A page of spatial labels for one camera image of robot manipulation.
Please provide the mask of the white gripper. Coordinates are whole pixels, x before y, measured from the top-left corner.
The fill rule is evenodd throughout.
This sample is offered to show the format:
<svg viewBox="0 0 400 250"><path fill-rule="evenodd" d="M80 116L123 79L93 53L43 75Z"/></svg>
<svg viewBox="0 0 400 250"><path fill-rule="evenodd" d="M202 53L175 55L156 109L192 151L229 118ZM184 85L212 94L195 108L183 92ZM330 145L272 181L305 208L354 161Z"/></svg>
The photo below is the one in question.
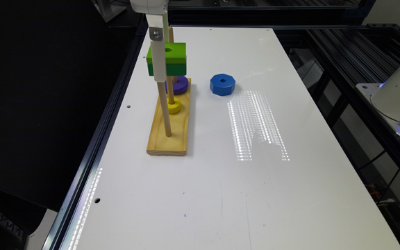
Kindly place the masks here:
<svg viewBox="0 0 400 250"><path fill-rule="evenodd" d="M151 39L153 77L156 82L165 82L167 77L165 43L169 42L167 7L169 0L130 0L136 13L146 14Z"/></svg>

